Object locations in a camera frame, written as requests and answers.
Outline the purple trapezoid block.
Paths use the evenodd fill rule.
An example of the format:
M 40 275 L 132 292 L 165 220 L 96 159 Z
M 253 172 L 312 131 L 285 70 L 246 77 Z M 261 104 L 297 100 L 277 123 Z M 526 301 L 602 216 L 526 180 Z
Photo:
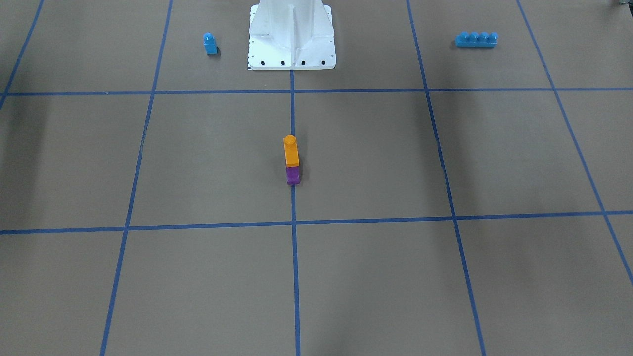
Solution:
M 301 183 L 301 172 L 298 165 L 286 167 L 286 182 L 288 185 L 298 185 Z

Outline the orange trapezoid block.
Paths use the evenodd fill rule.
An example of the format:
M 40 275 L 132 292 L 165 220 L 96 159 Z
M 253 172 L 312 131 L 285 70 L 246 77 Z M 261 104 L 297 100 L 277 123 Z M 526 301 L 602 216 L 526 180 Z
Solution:
M 283 138 L 283 152 L 287 168 L 299 166 L 298 143 L 294 135 Z

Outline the brown paper table mat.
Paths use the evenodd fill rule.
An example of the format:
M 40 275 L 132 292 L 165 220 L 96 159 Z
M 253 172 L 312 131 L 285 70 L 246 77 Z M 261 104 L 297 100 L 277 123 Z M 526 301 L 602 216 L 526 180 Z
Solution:
M 1 2 L 3 356 L 632 354 L 628 7 L 330 0 L 259 72 L 252 4 Z

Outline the small blue block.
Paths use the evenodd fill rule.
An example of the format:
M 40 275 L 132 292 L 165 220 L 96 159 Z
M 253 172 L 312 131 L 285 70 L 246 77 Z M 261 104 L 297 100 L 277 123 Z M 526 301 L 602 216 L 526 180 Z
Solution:
M 204 46 L 204 51 L 206 52 L 207 55 L 219 54 L 217 41 L 216 41 L 215 36 L 212 33 L 206 32 L 203 34 L 203 46 Z

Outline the flat blue block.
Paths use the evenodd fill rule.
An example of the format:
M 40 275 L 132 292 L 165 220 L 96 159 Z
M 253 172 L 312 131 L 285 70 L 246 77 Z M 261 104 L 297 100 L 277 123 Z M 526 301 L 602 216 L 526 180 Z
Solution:
M 495 48 L 499 41 L 499 34 L 496 32 L 467 32 L 458 34 L 454 40 L 458 48 Z

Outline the white metal base plate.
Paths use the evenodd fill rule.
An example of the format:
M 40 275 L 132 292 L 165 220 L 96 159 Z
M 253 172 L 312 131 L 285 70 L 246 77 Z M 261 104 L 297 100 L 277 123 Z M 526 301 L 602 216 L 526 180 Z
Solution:
M 332 9 L 320 0 L 261 0 L 249 12 L 247 69 L 336 67 Z

